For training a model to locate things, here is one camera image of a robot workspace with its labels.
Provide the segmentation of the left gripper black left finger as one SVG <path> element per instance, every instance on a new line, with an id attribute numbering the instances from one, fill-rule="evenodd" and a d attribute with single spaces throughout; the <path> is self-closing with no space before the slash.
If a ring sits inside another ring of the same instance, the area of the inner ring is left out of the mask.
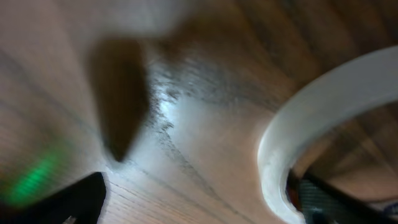
<path id="1" fill-rule="evenodd" d="M 26 208 L 1 205 L 1 223 L 75 223 L 96 224 L 106 200 L 106 183 L 101 172 L 94 172 L 63 190 Z"/>

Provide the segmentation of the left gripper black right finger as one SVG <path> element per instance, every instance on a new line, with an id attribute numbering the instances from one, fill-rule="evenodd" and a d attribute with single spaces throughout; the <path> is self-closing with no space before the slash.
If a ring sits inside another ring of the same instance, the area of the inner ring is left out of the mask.
<path id="1" fill-rule="evenodd" d="M 306 224 L 397 224 L 397 220 L 320 180 L 302 179 L 298 198 Z"/>

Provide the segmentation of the large clear tape roll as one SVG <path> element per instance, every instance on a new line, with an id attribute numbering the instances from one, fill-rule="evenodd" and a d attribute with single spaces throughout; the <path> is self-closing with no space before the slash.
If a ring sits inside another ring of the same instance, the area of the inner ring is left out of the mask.
<path id="1" fill-rule="evenodd" d="M 262 135 L 257 167 L 264 203 L 285 223 L 304 223 L 288 201 L 290 168 L 307 146 L 340 123 L 397 101 L 397 47 L 360 56 L 298 91 Z"/>

